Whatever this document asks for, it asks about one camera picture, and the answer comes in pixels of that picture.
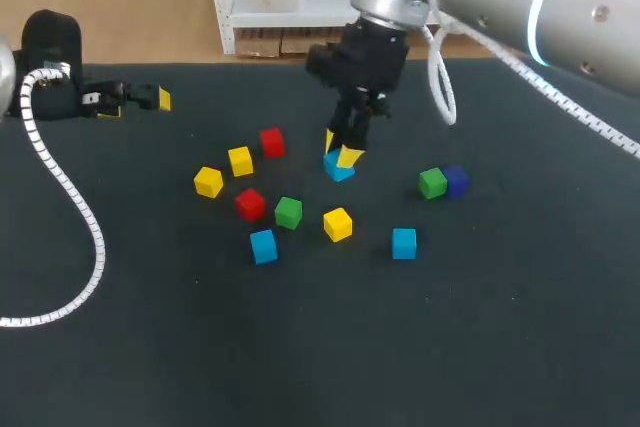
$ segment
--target white shelf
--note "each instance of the white shelf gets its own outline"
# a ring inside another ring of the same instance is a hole
[[[259,13],[253,0],[231,0],[229,20],[235,28],[342,27],[357,19],[349,0],[305,0],[302,9],[286,13]]]

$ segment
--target toy block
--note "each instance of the toy block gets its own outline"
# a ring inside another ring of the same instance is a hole
[[[420,174],[418,186],[425,198],[434,199],[447,192],[447,178],[438,168],[427,170]]]
[[[249,236],[251,239],[251,249],[256,265],[265,264],[278,260],[278,250],[276,249],[276,239],[271,230],[255,232]]]
[[[283,197],[276,207],[276,224],[295,230],[302,220],[302,202]]]
[[[260,140],[265,157],[282,157],[284,155],[284,139],[280,129],[263,130],[260,132]]]
[[[418,250],[415,229],[393,229],[391,250],[394,260],[414,260]]]
[[[236,197],[236,208],[240,217],[252,224],[264,215],[265,201],[255,190],[248,189]]]
[[[324,156],[324,170],[336,182],[342,182],[345,179],[355,175],[356,169],[353,167],[343,169],[338,167],[338,158],[340,157],[340,149],[332,150]]]
[[[471,179],[459,165],[450,165],[442,169],[447,178],[447,197],[462,197],[469,190]]]
[[[222,190],[222,172],[209,167],[203,167],[195,176],[193,182],[196,185],[196,192],[205,197],[215,199]]]
[[[341,207],[324,214],[324,230],[334,242],[339,242],[353,234],[353,221]]]
[[[235,177],[253,174],[253,162],[248,147],[238,147],[229,151],[231,169]]]

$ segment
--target blue block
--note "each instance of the blue block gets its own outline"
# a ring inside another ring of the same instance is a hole
[[[336,182],[342,182],[345,179],[355,175],[356,169],[343,169],[338,167],[338,157],[340,157],[340,149],[333,150],[324,156],[324,170]]]
[[[459,165],[450,165],[442,169],[447,178],[447,197],[461,197],[467,193],[471,179]]]
[[[416,229],[393,229],[391,250],[394,260],[413,260],[418,250]]]
[[[263,230],[251,234],[251,248],[256,264],[264,264],[278,259],[276,239],[271,230]]]

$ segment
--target dark table surface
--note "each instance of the dark table surface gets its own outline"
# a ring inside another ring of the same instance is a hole
[[[640,163],[496,62],[450,70],[459,124],[411,64],[337,184],[321,161],[335,95],[299,65],[90,69],[161,82],[175,110],[41,125],[107,267],[73,315],[0,331],[0,425],[639,425]],[[550,78],[640,137],[637,105]],[[274,126],[287,157],[263,160],[258,131]],[[1,127],[0,314],[42,314],[84,286],[93,245],[21,122]],[[256,174],[233,179],[241,145]],[[470,193],[421,200],[418,173],[453,162]],[[224,171],[216,200],[194,193],[203,165]],[[304,202],[270,266],[253,265],[234,212],[248,187],[271,211]],[[339,244],[322,230],[336,207],[355,225]],[[418,229],[415,262],[389,260],[394,227]]]

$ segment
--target white cable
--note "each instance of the white cable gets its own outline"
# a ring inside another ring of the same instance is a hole
[[[85,286],[82,292],[80,292],[80,294],[75,299],[73,299],[64,307],[61,307],[60,309],[48,314],[38,315],[35,317],[0,317],[0,327],[33,327],[36,325],[48,324],[49,322],[53,322],[69,315],[71,312],[73,312],[86,302],[86,300],[98,286],[98,283],[100,282],[100,278],[102,277],[102,273],[104,271],[106,252],[104,239],[102,237],[102,231],[100,230],[98,221],[94,217],[93,212],[91,212],[91,209],[89,208],[87,203],[80,195],[80,192],[78,192],[78,190],[74,187],[73,183],[58,166],[56,161],[53,160],[53,157],[45,147],[44,142],[42,142],[42,139],[40,138],[40,134],[38,132],[38,128],[36,127],[36,123],[33,120],[33,111],[31,110],[31,92],[33,91],[34,85],[37,82],[43,80],[52,81],[60,80],[63,78],[65,78],[65,75],[61,71],[54,69],[38,69],[29,73],[22,81],[22,87],[20,89],[20,107],[22,110],[22,119],[24,120],[24,126],[27,129],[27,134],[29,135],[29,139],[33,144],[33,148],[40,156],[40,159],[42,159],[42,162],[44,162],[44,165],[47,166],[47,169],[49,169],[51,174],[67,192],[73,203],[76,205],[76,207],[84,217],[84,220],[86,221],[87,226],[91,231],[96,249],[96,262],[93,268],[93,274],[89,279],[89,283]]]
[[[441,12],[438,0],[428,0],[428,2],[436,21],[440,25],[440,29],[436,33],[435,38],[431,35],[431,32],[426,26],[422,29],[430,44],[428,58],[429,87],[431,88],[431,94],[433,95],[436,106],[447,124],[452,125],[456,121],[456,104],[453,90],[451,90],[451,92],[447,90],[447,86],[449,86],[449,88],[451,87],[451,82],[449,81],[449,75],[446,67],[444,66],[440,49],[442,48],[442,44],[444,43],[444,39],[447,34],[466,34],[476,42],[484,45],[516,74],[522,77],[538,92],[566,113],[589,127],[594,132],[597,132],[614,145],[617,145],[624,151],[640,159],[640,144],[578,105],[497,42],[482,35],[480,32],[472,29],[466,24],[463,24],[457,19]],[[443,78],[447,99],[449,99],[449,105],[447,105],[442,95],[442,90],[438,82],[438,72]]]

